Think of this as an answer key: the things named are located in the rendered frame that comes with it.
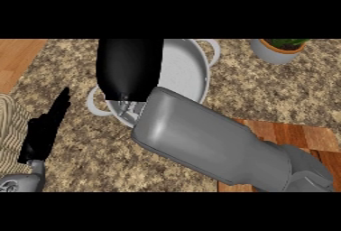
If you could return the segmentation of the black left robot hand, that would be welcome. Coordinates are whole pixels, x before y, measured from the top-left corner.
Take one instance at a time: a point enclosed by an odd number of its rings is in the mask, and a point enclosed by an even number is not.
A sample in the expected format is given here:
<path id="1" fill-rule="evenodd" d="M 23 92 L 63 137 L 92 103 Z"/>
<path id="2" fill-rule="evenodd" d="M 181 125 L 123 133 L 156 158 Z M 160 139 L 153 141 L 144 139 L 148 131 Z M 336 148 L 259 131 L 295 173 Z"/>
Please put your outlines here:
<path id="1" fill-rule="evenodd" d="M 27 132 L 20 146 L 17 163 L 24 164 L 32 160 L 42 161 L 48 157 L 61 119 L 70 105 L 69 99 L 69 88 L 64 88 L 47 113 L 27 121 Z"/>

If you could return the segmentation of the grey plant pot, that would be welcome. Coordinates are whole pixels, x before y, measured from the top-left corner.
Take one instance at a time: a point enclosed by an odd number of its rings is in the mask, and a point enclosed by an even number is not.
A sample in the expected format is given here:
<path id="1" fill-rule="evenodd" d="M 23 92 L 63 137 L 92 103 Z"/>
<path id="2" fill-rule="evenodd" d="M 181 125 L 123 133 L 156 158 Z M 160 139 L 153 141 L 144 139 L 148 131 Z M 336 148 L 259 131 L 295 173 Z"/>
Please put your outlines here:
<path id="1" fill-rule="evenodd" d="M 305 48 L 302 43 L 296 50 L 286 51 L 271 46 L 264 39 L 250 39 L 250 48 L 255 56 L 267 63 L 286 64 Z"/>

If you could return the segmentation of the wooden cutting board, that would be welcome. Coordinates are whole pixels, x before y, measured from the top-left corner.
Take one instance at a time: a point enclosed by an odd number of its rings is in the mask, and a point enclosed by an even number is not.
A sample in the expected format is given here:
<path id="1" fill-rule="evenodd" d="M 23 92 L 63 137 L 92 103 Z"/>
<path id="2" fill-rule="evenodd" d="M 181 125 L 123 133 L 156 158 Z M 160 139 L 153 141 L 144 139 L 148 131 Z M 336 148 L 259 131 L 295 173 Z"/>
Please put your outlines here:
<path id="1" fill-rule="evenodd" d="M 290 144 L 308 152 L 321 162 L 333 176 L 333 191 L 341 192 L 341 148 L 333 131 L 326 127 L 289 125 L 236 118 L 256 137 L 275 144 Z"/>

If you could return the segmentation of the beige striped cloth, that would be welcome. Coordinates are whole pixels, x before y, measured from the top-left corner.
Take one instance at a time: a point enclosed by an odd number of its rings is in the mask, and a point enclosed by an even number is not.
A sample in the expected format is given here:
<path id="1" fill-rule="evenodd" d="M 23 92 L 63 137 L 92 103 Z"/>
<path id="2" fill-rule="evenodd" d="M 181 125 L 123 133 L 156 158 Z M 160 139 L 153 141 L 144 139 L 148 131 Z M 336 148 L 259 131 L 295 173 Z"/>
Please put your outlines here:
<path id="1" fill-rule="evenodd" d="M 27 111 L 11 96 L 0 94 L 0 178 L 30 172 L 30 168 L 17 163 L 29 119 Z"/>

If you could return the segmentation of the green plant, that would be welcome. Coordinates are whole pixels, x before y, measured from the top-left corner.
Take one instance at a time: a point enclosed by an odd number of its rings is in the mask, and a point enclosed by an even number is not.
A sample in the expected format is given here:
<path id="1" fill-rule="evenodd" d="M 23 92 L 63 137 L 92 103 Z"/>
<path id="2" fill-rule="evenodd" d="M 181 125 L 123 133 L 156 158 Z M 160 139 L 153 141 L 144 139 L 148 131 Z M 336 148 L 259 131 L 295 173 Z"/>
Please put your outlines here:
<path id="1" fill-rule="evenodd" d="M 306 42 L 306 39 L 265 39 L 265 42 L 280 50 L 295 51 Z"/>

